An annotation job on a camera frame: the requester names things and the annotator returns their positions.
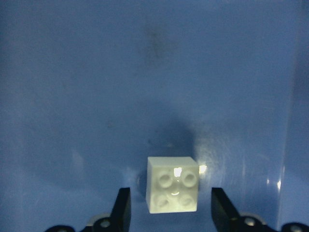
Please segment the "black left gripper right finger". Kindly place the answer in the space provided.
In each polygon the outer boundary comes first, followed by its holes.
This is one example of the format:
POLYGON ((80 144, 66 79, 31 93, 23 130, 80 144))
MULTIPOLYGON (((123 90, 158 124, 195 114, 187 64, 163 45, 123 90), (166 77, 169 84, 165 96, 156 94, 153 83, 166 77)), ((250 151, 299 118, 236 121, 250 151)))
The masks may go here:
POLYGON ((218 232, 235 232, 240 214, 222 188, 211 189, 211 218, 218 232))

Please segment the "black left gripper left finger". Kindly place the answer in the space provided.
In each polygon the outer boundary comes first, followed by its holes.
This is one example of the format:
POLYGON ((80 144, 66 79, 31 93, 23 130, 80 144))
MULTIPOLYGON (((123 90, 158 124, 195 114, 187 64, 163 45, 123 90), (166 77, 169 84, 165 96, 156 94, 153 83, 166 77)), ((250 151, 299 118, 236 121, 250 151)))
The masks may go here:
POLYGON ((131 222, 131 191, 120 188, 109 217, 108 232, 128 232, 131 222))

